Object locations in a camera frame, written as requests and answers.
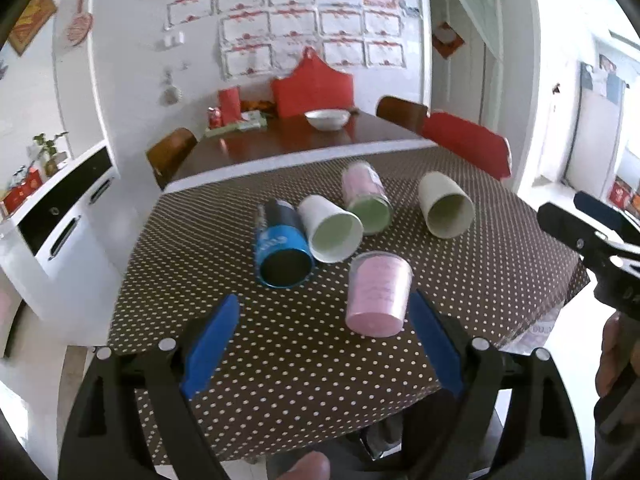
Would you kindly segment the person right hand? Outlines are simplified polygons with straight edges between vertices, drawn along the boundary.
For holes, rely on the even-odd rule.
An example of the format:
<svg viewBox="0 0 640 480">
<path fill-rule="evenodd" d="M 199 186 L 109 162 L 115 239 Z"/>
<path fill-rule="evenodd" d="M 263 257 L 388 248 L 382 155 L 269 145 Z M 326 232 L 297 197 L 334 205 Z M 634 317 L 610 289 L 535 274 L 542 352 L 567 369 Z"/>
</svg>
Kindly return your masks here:
<svg viewBox="0 0 640 480">
<path fill-rule="evenodd" d="M 612 314 L 602 330 L 600 364 L 594 384 L 600 398 L 604 398 L 612 389 L 620 374 L 618 355 L 618 336 L 620 336 L 620 314 Z"/>
</svg>

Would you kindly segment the person left hand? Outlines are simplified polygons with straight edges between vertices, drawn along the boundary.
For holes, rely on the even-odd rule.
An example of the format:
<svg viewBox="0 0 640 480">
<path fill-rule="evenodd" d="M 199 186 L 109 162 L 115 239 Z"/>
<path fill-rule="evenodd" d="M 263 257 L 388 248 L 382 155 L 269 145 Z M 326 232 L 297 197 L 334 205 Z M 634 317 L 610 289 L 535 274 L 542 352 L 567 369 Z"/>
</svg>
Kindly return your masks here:
<svg viewBox="0 0 640 480">
<path fill-rule="evenodd" d="M 329 480 L 331 465 L 321 452 L 310 452 L 298 460 L 278 480 Z"/>
</svg>

